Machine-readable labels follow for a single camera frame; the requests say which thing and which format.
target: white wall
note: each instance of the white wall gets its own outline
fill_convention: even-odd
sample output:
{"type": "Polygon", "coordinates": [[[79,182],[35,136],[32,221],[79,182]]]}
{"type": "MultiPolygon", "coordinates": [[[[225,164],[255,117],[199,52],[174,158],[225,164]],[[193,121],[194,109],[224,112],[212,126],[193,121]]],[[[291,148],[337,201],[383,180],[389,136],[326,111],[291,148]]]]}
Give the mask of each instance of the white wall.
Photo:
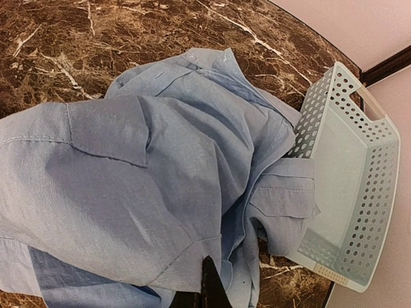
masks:
{"type": "Polygon", "coordinates": [[[336,286],[328,308],[411,307],[411,67],[369,90],[401,136],[396,201],[388,237],[369,289],[360,294],[336,286]]]}
{"type": "Polygon", "coordinates": [[[319,32],[364,71],[411,45],[411,0],[271,2],[319,32]]]}

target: shirt button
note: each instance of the shirt button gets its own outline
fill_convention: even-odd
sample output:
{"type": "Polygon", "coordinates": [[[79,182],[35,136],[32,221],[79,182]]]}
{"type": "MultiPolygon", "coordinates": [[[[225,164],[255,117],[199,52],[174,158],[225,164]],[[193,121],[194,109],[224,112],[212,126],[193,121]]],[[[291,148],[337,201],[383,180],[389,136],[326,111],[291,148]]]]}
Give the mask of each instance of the shirt button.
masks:
{"type": "Polygon", "coordinates": [[[197,57],[195,55],[193,55],[192,53],[188,53],[187,54],[187,58],[189,58],[190,60],[195,60],[197,59],[197,57]]]}
{"type": "Polygon", "coordinates": [[[231,60],[231,55],[224,55],[223,62],[231,60]]]}

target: perforated basket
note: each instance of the perforated basket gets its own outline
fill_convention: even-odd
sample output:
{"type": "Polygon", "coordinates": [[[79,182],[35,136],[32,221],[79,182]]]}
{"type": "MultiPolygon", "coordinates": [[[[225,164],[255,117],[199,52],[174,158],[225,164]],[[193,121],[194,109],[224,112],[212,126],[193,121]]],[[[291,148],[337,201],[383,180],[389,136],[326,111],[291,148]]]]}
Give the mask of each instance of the perforated basket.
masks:
{"type": "Polygon", "coordinates": [[[399,134],[368,90],[341,63],[312,85],[289,157],[315,160],[315,199],[294,262],[364,292],[374,275],[396,192],[399,134]],[[364,112],[351,99],[357,92],[364,112]]]}

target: light blue shirt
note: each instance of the light blue shirt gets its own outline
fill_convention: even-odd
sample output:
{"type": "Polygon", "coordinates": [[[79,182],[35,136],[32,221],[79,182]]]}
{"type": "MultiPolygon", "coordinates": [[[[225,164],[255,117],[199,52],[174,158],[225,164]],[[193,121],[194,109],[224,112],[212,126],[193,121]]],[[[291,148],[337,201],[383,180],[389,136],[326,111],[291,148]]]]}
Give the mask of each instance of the light blue shirt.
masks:
{"type": "Polygon", "coordinates": [[[255,307],[257,233],[287,254],[319,212],[313,162],[281,158],[300,116],[230,49],[190,49],[104,99],[0,120],[0,289],[49,308],[168,307],[200,291],[210,255],[232,305],[255,307]]]}

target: table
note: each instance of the table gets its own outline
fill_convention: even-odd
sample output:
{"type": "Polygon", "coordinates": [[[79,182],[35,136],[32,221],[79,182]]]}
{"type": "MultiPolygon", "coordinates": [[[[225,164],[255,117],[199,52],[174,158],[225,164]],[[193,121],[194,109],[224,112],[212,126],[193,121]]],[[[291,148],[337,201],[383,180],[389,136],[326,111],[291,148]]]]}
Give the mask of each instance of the table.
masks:
{"type": "MultiPolygon", "coordinates": [[[[191,47],[234,50],[247,79],[299,109],[335,61],[360,70],[301,21],[265,0],[3,0],[0,117],[45,101],[104,95],[139,64],[191,47]]],[[[260,242],[260,308],[321,308],[330,281],[271,257],[260,242]]],[[[43,307],[0,292],[1,307],[43,307]]]]}

